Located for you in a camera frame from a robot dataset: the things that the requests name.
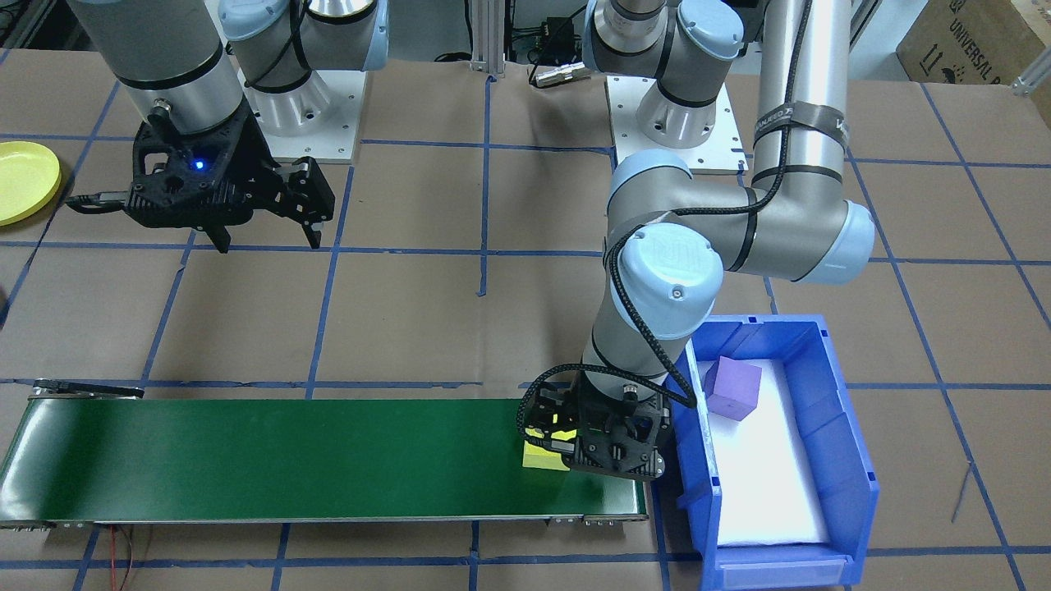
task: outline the yellow block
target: yellow block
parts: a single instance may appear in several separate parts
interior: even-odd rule
[[[531,435],[536,435],[538,437],[542,434],[536,429],[529,429],[528,432]],[[552,436],[558,441],[568,442],[577,436],[577,432],[565,431],[563,433],[555,433]],[[548,451],[542,447],[536,447],[535,445],[528,443],[522,450],[522,467],[541,468],[543,470],[562,470],[564,472],[570,470],[565,467],[565,464],[562,464],[562,454],[555,453],[554,451]]]

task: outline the green conveyor belt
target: green conveyor belt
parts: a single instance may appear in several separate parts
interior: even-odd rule
[[[514,400],[32,400],[0,525],[642,517],[642,486],[521,467]]]

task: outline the yellow frisbee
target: yellow frisbee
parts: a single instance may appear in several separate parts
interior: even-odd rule
[[[33,142],[0,144],[0,226],[36,213],[61,182],[59,159],[51,150]]]

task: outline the table surface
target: table surface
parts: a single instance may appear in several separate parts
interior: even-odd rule
[[[758,80],[728,89],[749,146]],[[120,215],[0,228],[0,444],[45,375],[152,399],[510,399],[579,359],[603,285],[602,79],[392,62],[365,99],[354,166],[325,166],[321,250],[266,213],[225,256]],[[849,117],[846,196],[880,232],[865,272],[730,273],[716,312],[827,320],[883,487],[860,588],[1049,588],[1051,133],[993,86],[851,82]],[[66,193],[125,186],[137,126],[98,55],[0,54],[0,140],[50,147]],[[677,487],[651,488],[652,521],[601,528],[137,528],[132,588],[695,589]],[[109,554],[106,530],[0,532],[0,588],[105,589]]]

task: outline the metal connector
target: metal connector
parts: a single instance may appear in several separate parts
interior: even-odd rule
[[[559,84],[565,84],[566,82],[591,78],[591,75],[592,70],[584,66],[584,62],[560,65],[555,69],[538,74],[536,76],[536,87],[548,88],[551,86],[557,86]]]

